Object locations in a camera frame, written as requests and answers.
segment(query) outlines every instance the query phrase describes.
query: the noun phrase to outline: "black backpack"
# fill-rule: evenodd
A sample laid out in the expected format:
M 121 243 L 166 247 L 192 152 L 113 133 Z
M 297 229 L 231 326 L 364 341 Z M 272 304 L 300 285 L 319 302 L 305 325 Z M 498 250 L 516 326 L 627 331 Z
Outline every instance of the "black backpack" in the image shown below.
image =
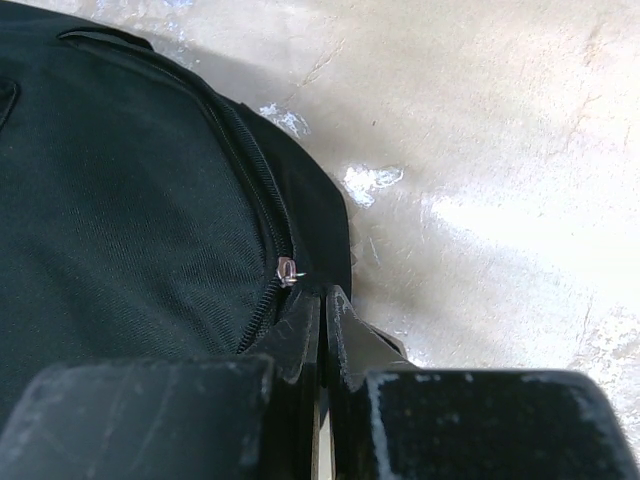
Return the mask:
M 0 218 L 0 429 L 50 364 L 241 354 L 292 291 L 350 292 L 343 199 L 289 136 L 145 40 L 7 2 Z

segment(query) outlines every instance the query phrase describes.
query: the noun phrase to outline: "zipper pull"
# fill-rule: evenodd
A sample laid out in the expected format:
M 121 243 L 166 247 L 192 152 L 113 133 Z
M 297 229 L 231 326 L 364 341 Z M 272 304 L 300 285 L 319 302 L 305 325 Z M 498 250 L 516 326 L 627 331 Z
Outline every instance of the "zipper pull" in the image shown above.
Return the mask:
M 298 281 L 298 278 L 305 275 L 304 273 L 298 273 L 295 260 L 289 257 L 278 258 L 278 269 L 276 270 L 276 274 L 280 279 L 280 286 L 282 288 L 293 287 Z

